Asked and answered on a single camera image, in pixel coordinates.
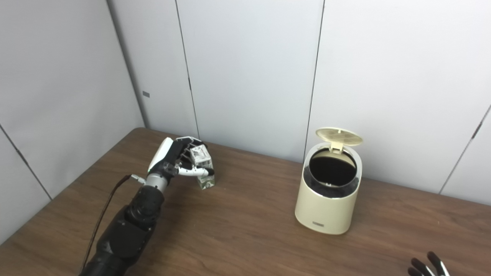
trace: small carton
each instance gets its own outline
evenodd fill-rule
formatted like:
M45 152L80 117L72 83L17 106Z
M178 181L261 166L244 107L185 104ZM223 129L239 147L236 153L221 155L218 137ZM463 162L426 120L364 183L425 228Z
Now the small carton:
M191 149L191 159L195 166L213 168L212 157L208 153L205 145L197 146ZM215 176L198 176L198 184L202 190L215 185Z

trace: trash can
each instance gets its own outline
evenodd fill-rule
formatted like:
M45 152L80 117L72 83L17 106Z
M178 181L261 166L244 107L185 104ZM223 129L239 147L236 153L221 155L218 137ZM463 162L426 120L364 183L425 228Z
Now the trash can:
M340 128L316 134L325 142L305 157L295 216L312 230L339 235L350 228L361 179L361 159L350 146L363 139Z

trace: black cable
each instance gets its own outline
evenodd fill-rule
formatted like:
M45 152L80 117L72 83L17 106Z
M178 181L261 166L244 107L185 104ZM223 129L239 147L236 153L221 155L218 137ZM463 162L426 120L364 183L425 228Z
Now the black cable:
M99 229L99 225L101 224L102 217L106 213L106 210L107 210L107 208L109 206L109 203L111 202L112 196L114 195L114 193L116 192L116 190L119 188L119 186L121 186L121 184L123 184L126 180L130 179L130 177L131 177L131 175L128 174L128 175L125 175L123 178L121 178L121 180L119 180L119 182L116 183L116 186L114 186L114 188L112 189L111 193L109 194L109 198L106 201L106 204L104 205L104 208L102 209L101 215L99 216L99 219L97 220L97 223L95 224L94 232L92 233L92 237L90 238L90 242L89 242L89 246L87 248L87 252L85 253L85 257L83 258L82 267L80 268L80 273L82 273L83 269L85 268L85 265L87 264L87 259L89 258L90 249L92 248L92 244L94 243L95 235L97 234L97 230Z

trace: table surface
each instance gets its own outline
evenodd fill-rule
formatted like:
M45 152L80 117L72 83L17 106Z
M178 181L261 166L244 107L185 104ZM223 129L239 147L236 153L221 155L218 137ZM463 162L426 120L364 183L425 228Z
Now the table surface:
M0 246L0 275L77 275L102 206L122 176L145 175L165 137L135 129ZM217 185L174 178L157 229L127 275L403 276L433 250L452 276L491 274L491 206L370 179L350 230L297 222L301 164L210 144ZM116 192L99 234L138 190Z

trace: robotic arm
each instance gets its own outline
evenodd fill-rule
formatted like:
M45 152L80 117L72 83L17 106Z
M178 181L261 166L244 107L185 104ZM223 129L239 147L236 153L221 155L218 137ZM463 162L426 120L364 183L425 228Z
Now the robotic arm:
M203 142L193 137L166 138L162 142L143 186L113 218L80 276L122 276L138 261L155 230L170 180L176 175L214 175L210 168L192 165L190 148L199 145Z

